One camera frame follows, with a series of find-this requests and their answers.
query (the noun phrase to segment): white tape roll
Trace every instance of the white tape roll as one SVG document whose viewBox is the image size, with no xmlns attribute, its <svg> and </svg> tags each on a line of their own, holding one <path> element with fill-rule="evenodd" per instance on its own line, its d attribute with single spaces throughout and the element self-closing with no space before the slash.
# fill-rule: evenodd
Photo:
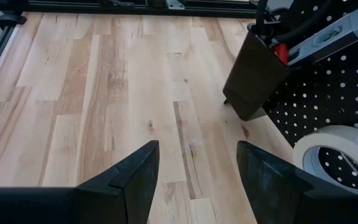
<svg viewBox="0 0 358 224">
<path fill-rule="evenodd" d="M 342 185 L 324 171 L 318 152 L 321 147 L 335 149 L 358 164 L 358 129 L 348 126 L 326 126 L 303 138 L 294 147 L 293 162 L 297 167 L 358 194 L 358 189 Z"/>
</svg>

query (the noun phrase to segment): wooden surface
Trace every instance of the wooden surface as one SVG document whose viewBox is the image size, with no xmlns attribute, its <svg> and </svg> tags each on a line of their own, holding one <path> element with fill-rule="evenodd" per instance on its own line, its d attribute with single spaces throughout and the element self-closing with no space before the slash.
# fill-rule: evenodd
<svg viewBox="0 0 358 224">
<path fill-rule="evenodd" d="M 27 15 L 0 59 L 0 186 L 74 186 L 160 141 L 149 223 L 255 223 L 238 140 L 288 161 L 268 117 L 222 88 L 248 20 Z"/>
</svg>

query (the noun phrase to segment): red component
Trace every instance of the red component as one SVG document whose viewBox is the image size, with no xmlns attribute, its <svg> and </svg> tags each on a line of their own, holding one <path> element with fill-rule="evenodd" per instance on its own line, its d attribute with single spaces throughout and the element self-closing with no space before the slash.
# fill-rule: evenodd
<svg viewBox="0 0 358 224">
<path fill-rule="evenodd" d="M 278 44 L 274 47 L 274 53 L 285 64 L 288 64 L 288 49 L 284 43 Z"/>
</svg>

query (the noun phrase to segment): black rubber hose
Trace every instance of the black rubber hose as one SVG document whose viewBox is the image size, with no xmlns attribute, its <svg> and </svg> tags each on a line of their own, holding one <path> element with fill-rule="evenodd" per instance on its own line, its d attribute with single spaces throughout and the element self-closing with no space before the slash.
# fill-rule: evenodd
<svg viewBox="0 0 358 224">
<path fill-rule="evenodd" d="M 260 0 L 256 8 L 256 26 L 259 30 L 259 35 L 266 35 L 265 27 L 265 11 L 267 6 L 267 0 Z"/>
<path fill-rule="evenodd" d="M 303 35 L 308 29 L 310 29 L 316 22 L 318 22 L 327 12 L 328 8 L 330 7 L 332 3 L 332 0 L 325 1 L 321 7 L 313 14 L 313 16 L 308 19 L 306 22 L 302 23 L 299 27 L 296 29 L 283 34 L 278 35 L 273 38 L 275 40 L 275 43 L 282 43 L 282 42 L 288 42 L 291 41 L 301 35 Z"/>
</svg>

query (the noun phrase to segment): wood grain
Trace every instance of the wood grain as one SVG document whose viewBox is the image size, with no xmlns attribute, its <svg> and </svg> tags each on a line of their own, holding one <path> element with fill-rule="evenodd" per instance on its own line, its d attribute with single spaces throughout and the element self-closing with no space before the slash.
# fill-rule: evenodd
<svg viewBox="0 0 358 224">
<path fill-rule="evenodd" d="M 255 223 L 236 144 L 291 147 L 223 105 L 250 20 L 26 16 L 0 59 L 0 186 L 78 185 L 158 139 L 149 224 Z"/>
</svg>

